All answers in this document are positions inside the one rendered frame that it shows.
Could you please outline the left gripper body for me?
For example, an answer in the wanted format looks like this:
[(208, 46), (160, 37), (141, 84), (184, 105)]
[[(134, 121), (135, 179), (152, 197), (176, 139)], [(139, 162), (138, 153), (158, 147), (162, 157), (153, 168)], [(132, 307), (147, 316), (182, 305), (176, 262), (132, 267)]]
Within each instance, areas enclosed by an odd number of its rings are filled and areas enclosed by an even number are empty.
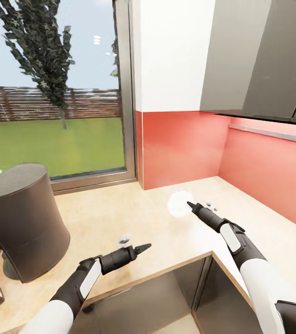
[(137, 259), (135, 257), (134, 248), (132, 245), (128, 245), (126, 247), (111, 252), (111, 256), (114, 263), (114, 270), (117, 270), (120, 267), (129, 264), (131, 261)]

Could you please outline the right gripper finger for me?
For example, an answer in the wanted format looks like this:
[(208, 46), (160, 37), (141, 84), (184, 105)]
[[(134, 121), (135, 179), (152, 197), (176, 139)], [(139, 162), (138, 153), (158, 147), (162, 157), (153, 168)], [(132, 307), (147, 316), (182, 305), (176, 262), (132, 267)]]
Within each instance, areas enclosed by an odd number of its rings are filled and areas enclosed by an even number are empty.
[(194, 208), (194, 207), (195, 207), (195, 204), (193, 204), (193, 203), (191, 203), (191, 202), (189, 202), (189, 201), (187, 201), (187, 204), (188, 204), (191, 208)]

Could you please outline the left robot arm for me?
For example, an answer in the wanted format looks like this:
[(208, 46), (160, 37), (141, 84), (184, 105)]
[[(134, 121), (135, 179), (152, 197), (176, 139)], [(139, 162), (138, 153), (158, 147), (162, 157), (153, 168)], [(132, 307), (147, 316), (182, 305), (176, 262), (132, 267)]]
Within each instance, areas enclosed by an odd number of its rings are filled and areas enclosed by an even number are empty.
[(130, 237), (127, 233), (122, 234), (117, 240), (117, 250), (110, 254), (80, 261), (76, 271), (18, 334), (68, 334), (100, 274), (106, 275), (129, 264), (151, 246), (151, 243), (135, 248), (127, 246)]

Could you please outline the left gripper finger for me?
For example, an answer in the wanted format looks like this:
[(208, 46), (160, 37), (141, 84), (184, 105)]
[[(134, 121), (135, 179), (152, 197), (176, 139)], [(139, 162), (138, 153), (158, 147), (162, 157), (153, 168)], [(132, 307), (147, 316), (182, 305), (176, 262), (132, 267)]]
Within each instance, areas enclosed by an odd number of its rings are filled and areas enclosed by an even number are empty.
[(135, 257), (137, 257), (139, 254), (141, 254), (144, 250), (146, 250), (150, 246), (151, 246), (151, 243), (136, 246), (134, 248)]

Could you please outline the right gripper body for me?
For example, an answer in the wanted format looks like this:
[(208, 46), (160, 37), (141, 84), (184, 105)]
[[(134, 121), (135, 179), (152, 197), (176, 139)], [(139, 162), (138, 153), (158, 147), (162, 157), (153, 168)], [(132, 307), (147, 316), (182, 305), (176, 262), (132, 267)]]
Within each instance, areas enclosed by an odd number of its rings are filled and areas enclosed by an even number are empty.
[(198, 218), (204, 222), (207, 226), (209, 226), (210, 220), (216, 216), (215, 213), (210, 211), (209, 209), (205, 208), (203, 205), (200, 203), (197, 203), (195, 207), (192, 209), (192, 212), (198, 216)]

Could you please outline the saucer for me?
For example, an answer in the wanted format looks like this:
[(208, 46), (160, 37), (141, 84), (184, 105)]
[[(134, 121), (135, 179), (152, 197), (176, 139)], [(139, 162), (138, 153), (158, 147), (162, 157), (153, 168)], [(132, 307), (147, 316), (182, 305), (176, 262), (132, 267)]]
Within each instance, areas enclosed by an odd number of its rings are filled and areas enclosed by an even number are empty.
[(193, 196), (186, 191), (173, 193), (168, 201), (168, 211), (177, 218), (183, 218), (192, 212), (192, 208), (187, 204), (187, 201), (194, 204)]

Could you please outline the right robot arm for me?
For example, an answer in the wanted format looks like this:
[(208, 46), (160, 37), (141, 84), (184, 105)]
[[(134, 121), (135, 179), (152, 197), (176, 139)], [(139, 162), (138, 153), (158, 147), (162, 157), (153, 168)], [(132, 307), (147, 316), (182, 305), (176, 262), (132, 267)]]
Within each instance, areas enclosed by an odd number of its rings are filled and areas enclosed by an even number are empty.
[(245, 230), (220, 218), (213, 200), (203, 206), (187, 201), (192, 212), (223, 236), (241, 274), (264, 334), (296, 334), (296, 290), (275, 270), (245, 235)]

